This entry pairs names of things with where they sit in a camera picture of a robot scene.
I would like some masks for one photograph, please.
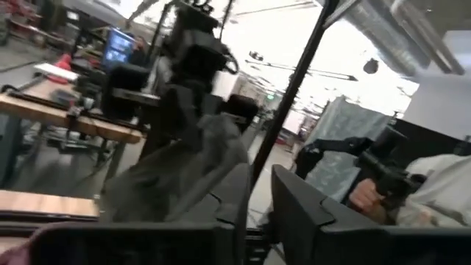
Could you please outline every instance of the gray cloth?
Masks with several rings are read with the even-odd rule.
[[[161,222],[170,213],[175,218],[185,211],[182,207],[196,204],[235,166],[247,163],[247,150],[230,118],[206,116],[200,127],[200,152],[176,142],[109,180],[99,202],[101,221]],[[207,191],[194,192],[195,188]],[[198,194],[191,197],[194,202],[188,202],[188,193]]]
[[[339,97],[329,104],[305,145],[316,139],[343,140],[348,137],[367,137],[375,140],[391,117],[367,110]],[[359,168],[355,157],[343,152],[326,152],[323,159],[309,172],[306,182],[331,199],[341,201],[355,180]]]

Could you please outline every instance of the hand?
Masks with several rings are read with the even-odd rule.
[[[371,179],[362,180],[349,195],[351,203],[362,213],[371,213],[380,206],[384,199],[376,191],[376,184]]]

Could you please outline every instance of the wooden board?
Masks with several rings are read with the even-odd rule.
[[[78,216],[97,216],[91,199],[78,199],[43,194],[0,190],[0,211],[33,211]],[[0,253],[24,243],[26,238],[0,238]]]
[[[22,29],[26,29],[28,30],[28,32],[30,33],[35,33],[35,34],[39,34],[39,35],[42,35],[44,36],[45,38],[48,38],[50,40],[54,40],[54,41],[57,41],[57,42],[61,42],[61,43],[65,43],[65,44],[70,44],[68,41],[64,40],[63,38],[60,38],[60,37],[56,37],[56,36],[53,36],[53,35],[50,35],[49,33],[47,32],[44,32],[34,26],[31,26],[31,25],[27,25],[27,24],[23,24],[21,22],[18,22],[18,21],[14,21],[14,20],[11,20],[11,23],[13,24],[13,26],[17,26],[17,27],[20,27]],[[14,35],[17,35],[18,37],[20,38],[24,38],[25,36],[21,36],[19,34],[15,34],[13,32]]]
[[[58,88],[72,91],[72,85],[61,85],[45,80],[27,89],[25,93],[42,99],[50,99],[49,94]],[[4,93],[0,94],[0,112],[58,127],[68,126],[65,111],[28,102],[23,99],[16,99]],[[137,130],[87,117],[79,117],[74,130],[80,133],[129,144],[136,144],[142,138],[142,133]]]
[[[14,237],[4,237],[0,238],[0,253],[3,253],[9,250],[12,247],[17,247],[24,242],[26,242],[27,238],[14,238]]]

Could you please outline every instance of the pole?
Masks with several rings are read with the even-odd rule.
[[[162,14],[160,15],[160,20],[159,20],[159,23],[157,24],[157,27],[155,28],[155,31],[154,31],[154,35],[152,36],[152,40],[150,42],[150,46],[149,48],[147,49],[147,54],[146,54],[146,59],[145,59],[145,62],[146,64],[150,63],[151,61],[153,61],[155,58],[154,58],[154,55],[155,55],[155,45],[156,45],[156,42],[157,42],[157,39],[160,36],[160,31],[163,27],[163,22],[165,21],[165,18],[167,16],[167,14],[169,13],[170,11],[170,8],[174,6],[174,2],[171,1],[170,3],[168,4],[165,4],[163,6],[163,10],[162,10]]]
[[[321,15],[319,16],[311,36],[309,37],[308,44],[306,45],[304,52],[301,55],[296,70],[294,70],[293,78],[289,82],[285,95],[281,99],[281,103],[273,119],[273,123],[267,130],[266,136],[260,146],[260,149],[258,150],[257,156],[255,157],[254,163],[252,165],[252,190],[255,187],[258,178],[260,177],[263,167],[265,166],[266,159],[270,155],[270,152],[275,145],[278,133],[281,131],[283,122],[285,121],[286,116],[288,115],[288,112],[293,105],[302,80],[308,72],[311,61],[316,54],[316,50],[319,47],[322,36],[325,32],[324,23],[336,10],[338,4],[339,0],[325,1],[324,8],[322,9]]]

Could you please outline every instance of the red object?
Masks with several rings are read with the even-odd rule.
[[[7,3],[7,11],[12,15],[22,15],[28,17],[31,13],[20,0],[4,0]]]
[[[61,69],[64,69],[64,70],[67,70],[67,71],[70,71],[71,70],[71,61],[72,61],[72,58],[69,54],[64,54],[55,64],[54,66],[57,66]],[[57,84],[62,84],[62,85],[66,85],[68,84],[68,81],[67,79],[64,79],[62,77],[56,77],[55,75],[49,75],[47,77],[49,80],[51,80],[52,82],[56,82]]]
[[[281,139],[281,138],[277,138],[277,140],[275,141],[275,143],[276,143],[276,144],[282,144],[282,145],[284,145],[284,144],[286,144],[286,141],[283,140],[283,139]]]
[[[100,61],[97,59],[91,58],[89,62],[93,68],[98,68],[100,66]]]

